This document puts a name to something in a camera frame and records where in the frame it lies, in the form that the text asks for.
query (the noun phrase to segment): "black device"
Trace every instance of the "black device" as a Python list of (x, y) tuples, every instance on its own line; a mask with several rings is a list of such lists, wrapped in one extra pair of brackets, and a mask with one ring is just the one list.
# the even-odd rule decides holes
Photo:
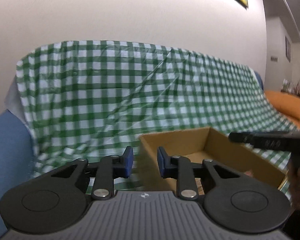
[[(278, 189), (211, 159), (191, 163), (157, 151), (160, 175), (173, 191), (114, 191), (131, 173), (133, 150), (78, 159), (5, 193), (0, 214), (4, 240), (58, 239), (281, 239), (290, 202)], [(86, 195), (90, 178), (91, 195)], [(205, 195), (198, 195), (201, 178)]]
[[(300, 167), (300, 131), (232, 132), (229, 134), (229, 140), (249, 143), (260, 149), (289, 151), (295, 172)], [(294, 240), (300, 240), (300, 211), (291, 215), (284, 231)]]

